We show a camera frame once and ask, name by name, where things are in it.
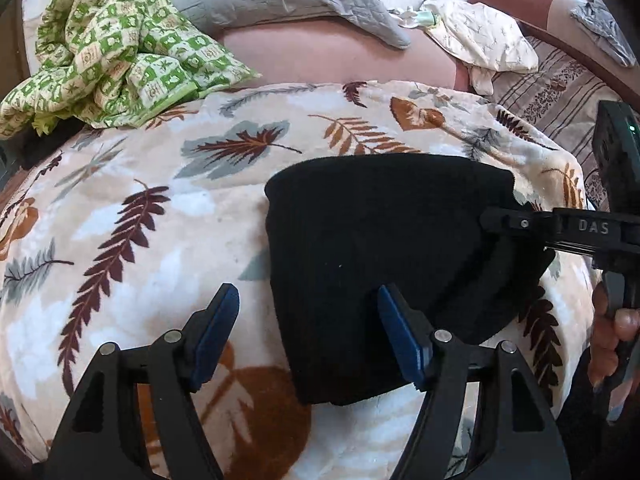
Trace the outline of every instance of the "black clamp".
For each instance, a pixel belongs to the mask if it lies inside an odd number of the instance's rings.
[[[174,480],[223,480],[191,401],[216,369],[239,311],[238,290],[224,284],[182,330],[149,346],[105,343],[87,367],[60,422],[42,480],[162,479],[151,471],[137,384],[150,384],[160,443]]]
[[[603,271],[613,319],[620,308],[640,308],[640,217],[581,209],[556,208],[551,212],[488,208],[480,217],[492,233],[538,240],[546,247],[591,256]],[[640,367],[640,338],[616,347],[619,364],[594,391],[594,408],[607,422],[620,417],[624,400]]]
[[[458,433],[466,384],[480,383],[468,480],[568,480],[562,439],[532,371],[510,341],[466,345],[434,330],[394,285],[380,288],[378,310],[402,376],[427,391],[390,480],[442,480]]]

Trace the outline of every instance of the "orange leaf print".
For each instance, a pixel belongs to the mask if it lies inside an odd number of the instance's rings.
[[[338,142],[342,140],[343,133],[344,133],[344,126],[341,126],[335,131],[334,136],[331,138],[331,141],[329,142],[329,148],[334,147],[336,144],[338,144]]]
[[[404,132],[440,128],[445,123],[444,115],[433,108],[420,108],[417,104],[392,97],[391,113]]]
[[[564,165],[564,171],[558,168],[548,168],[543,170],[540,174],[557,172],[562,175],[562,192],[564,193],[564,206],[572,207],[574,209],[584,209],[584,198],[582,196],[582,190],[578,187],[580,180],[578,177],[574,177],[575,169],[570,168],[569,163]]]
[[[340,147],[340,152],[338,152],[338,155],[345,155],[349,151],[350,147],[351,147],[351,136],[347,137],[347,140],[345,140],[342,143],[342,146]]]
[[[0,240],[0,262],[7,259],[11,242],[24,238],[37,222],[38,210],[32,207],[34,202],[34,198],[26,198],[18,205],[14,220]]]
[[[0,401],[4,400],[7,402],[9,398],[2,394],[0,396]],[[26,452],[26,448],[24,447],[24,439],[20,434],[20,429],[18,427],[19,421],[17,413],[12,406],[5,406],[4,402],[0,402],[0,426],[4,429],[6,434],[8,434],[13,441],[20,447],[21,450]]]
[[[233,435],[227,460],[222,441],[211,441],[225,480],[283,478],[305,449],[311,430],[311,408],[298,402],[290,373],[273,366],[235,368],[228,342],[210,384],[216,383],[199,418],[207,434]],[[146,450],[158,464],[162,448],[148,386],[138,386],[138,399]]]

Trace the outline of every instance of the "white patterned cloth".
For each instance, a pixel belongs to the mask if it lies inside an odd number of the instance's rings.
[[[420,10],[441,17],[425,33],[468,65],[471,84],[480,95],[494,93],[491,79],[496,72],[538,71],[538,55],[508,14],[461,0],[425,0]]]

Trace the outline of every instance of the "feather-patterned blanket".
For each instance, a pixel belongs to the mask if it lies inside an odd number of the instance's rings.
[[[87,129],[35,168],[0,214],[0,427],[43,459],[98,346],[152,342],[234,283],[241,313],[194,396],[227,480],[389,476],[422,394],[301,406],[269,286],[271,175],[319,156],[423,152],[507,168],[517,200],[584,207],[580,166],[478,96],[408,82],[277,85],[215,93],[138,129]],[[559,254],[538,297],[487,344],[518,344],[559,411],[592,321],[592,276]],[[154,470],[166,472],[140,387]],[[451,472],[464,463],[469,391]]]

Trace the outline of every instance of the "finger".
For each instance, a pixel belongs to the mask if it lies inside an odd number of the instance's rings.
[[[621,308],[616,312],[614,330],[622,341],[631,341],[640,329],[640,312]]]
[[[603,316],[596,316],[593,320],[593,332],[591,333],[591,344],[615,350],[620,339],[613,329],[613,322]]]
[[[604,283],[598,283],[596,288],[593,289],[591,301],[596,309],[597,316],[604,316],[607,313],[609,301],[607,300],[607,291],[605,290]]]
[[[591,384],[598,386],[605,377],[613,375],[618,368],[618,356],[613,350],[591,347],[591,361],[587,368],[587,376]]]

